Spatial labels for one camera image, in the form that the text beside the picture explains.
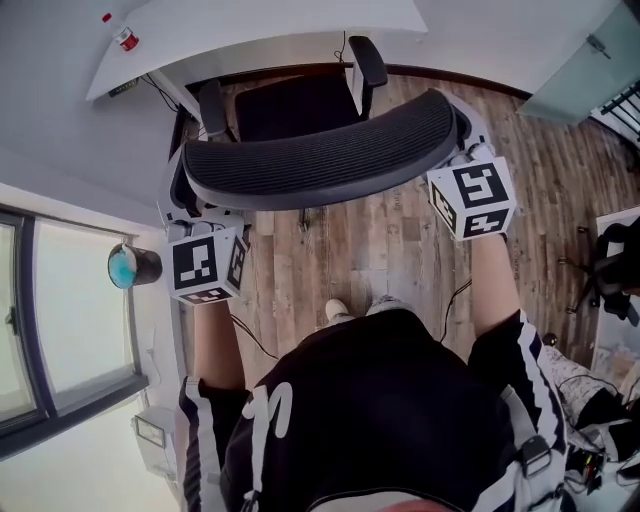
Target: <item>glass door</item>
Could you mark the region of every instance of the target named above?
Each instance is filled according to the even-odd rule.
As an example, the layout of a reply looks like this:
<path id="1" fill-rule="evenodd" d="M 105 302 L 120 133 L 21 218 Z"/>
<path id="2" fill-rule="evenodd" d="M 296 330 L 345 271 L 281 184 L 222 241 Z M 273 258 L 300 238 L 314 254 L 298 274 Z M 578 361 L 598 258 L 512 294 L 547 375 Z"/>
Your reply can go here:
<path id="1" fill-rule="evenodd" d="M 619 4 L 520 114 L 578 124 L 640 78 L 640 21 Z"/>

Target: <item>white cube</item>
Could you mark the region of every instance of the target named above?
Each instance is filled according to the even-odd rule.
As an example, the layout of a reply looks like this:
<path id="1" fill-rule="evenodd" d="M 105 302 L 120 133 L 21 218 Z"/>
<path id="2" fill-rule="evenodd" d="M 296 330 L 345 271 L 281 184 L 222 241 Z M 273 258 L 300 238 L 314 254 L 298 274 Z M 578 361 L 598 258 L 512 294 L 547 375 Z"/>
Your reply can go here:
<path id="1" fill-rule="evenodd" d="M 516 195 L 504 158 L 434 169 L 427 173 L 429 201 L 456 240 L 507 230 Z"/>
<path id="2" fill-rule="evenodd" d="M 248 247 L 237 228 L 186 237 L 163 255 L 171 296 L 198 306 L 240 296 Z"/>

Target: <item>black mesh backrest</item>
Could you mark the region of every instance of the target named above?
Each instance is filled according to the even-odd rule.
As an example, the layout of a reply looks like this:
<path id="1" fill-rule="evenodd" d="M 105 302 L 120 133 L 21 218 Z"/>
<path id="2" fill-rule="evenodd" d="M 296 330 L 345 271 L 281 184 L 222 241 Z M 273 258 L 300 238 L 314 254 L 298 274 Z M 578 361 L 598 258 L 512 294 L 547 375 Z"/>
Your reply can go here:
<path id="1" fill-rule="evenodd" d="M 290 210 L 380 192 L 441 164 L 455 149 L 454 110 L 429 90 L 369 121 L 284 140 L 188 141 L 182 162 L 204 201 Z"/>

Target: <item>strap buckle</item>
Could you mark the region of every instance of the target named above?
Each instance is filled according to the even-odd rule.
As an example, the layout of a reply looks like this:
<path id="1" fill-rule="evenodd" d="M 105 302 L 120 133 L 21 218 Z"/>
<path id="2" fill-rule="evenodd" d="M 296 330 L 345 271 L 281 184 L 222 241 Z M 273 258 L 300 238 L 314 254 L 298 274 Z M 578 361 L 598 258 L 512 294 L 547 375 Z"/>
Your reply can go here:
<path id="1" fill-rule="evenodd" d="M 520 448 L 520 462 L 525 478 L 531 478 L 551 464 L 551 449 L 544 437 L 535 435 Z"/>

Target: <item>chair armrest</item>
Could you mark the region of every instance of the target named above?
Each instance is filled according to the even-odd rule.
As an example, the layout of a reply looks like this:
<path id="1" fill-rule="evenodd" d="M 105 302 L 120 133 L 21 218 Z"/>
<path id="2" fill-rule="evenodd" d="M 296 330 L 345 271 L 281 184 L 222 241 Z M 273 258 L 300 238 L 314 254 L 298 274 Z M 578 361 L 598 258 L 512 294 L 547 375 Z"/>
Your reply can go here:
<path id="1" fill-rule="evenodd" d="M 371 88 L 386 85 L 387 68 L 371 39 L 364 36 L 351 36 L 349 46 L 362 71 L 365 85 Z"/>
<path id="2" fill-rule="evenodd" d="M 200 88 L 200 114 L 202 124 L 209 137 L 220 135 L 227 130 L 227 113 L 222 100 L 220 82 L 209 80 Z"/>

